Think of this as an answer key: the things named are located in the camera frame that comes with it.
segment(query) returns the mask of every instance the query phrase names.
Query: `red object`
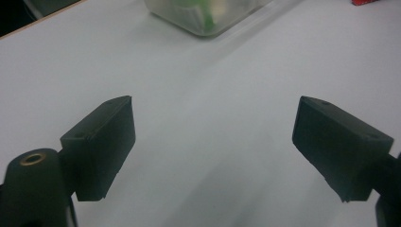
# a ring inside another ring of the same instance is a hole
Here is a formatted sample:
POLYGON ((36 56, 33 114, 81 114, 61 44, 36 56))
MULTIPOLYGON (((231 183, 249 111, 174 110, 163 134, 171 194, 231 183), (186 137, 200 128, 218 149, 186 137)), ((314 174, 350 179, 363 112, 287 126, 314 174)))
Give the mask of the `red object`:
POLYGON ((375 1, 378 0, 352 0, 352 4, 354 4, 355 6, 361 6, 375 1))

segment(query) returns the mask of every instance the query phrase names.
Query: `brass insert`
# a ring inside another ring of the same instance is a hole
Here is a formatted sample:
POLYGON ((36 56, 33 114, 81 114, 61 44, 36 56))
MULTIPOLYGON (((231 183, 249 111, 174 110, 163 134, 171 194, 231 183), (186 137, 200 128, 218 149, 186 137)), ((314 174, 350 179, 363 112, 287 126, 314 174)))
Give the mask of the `brass insert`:
POLYGON ((46 158, 46 155, 44 153, 29 154, 20 161, 20 165, 21 166, 32 166, 32 165, 38 164, 45 158, 46 158))

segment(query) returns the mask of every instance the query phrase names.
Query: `clear plastic box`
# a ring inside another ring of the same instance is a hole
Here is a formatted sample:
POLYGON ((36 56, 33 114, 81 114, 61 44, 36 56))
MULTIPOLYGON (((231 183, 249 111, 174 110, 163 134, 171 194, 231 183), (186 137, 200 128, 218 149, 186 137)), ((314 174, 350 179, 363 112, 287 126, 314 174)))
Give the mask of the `clear plastic box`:
POLYGON ((217 35, 271 0, 145 0, 148 9, 199 35, 217 35))

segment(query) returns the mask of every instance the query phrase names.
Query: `white table surface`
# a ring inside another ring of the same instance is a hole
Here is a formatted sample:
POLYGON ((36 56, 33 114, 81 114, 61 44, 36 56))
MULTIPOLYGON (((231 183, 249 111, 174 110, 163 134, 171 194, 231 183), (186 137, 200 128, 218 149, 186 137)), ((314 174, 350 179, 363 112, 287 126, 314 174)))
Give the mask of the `white table surface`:
POLYGON ((401 150, 401 1, 273 2, 215 39, 142 0, 87 0, 0 40, 0 180, 100 103, 132 96, 136 144, 79 226, 376 226, 292 145, 300 96, 332 102, 401 150))

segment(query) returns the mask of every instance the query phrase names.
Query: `green object in container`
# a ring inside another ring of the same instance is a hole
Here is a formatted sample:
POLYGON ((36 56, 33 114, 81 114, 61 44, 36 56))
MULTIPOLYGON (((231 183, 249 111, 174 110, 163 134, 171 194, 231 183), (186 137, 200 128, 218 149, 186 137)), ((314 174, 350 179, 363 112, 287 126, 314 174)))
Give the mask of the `green object in container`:
POLYGON ((213 29, 215 22, 211 11, 212 0, 173 0, 183 23, 207 32, 213 29))

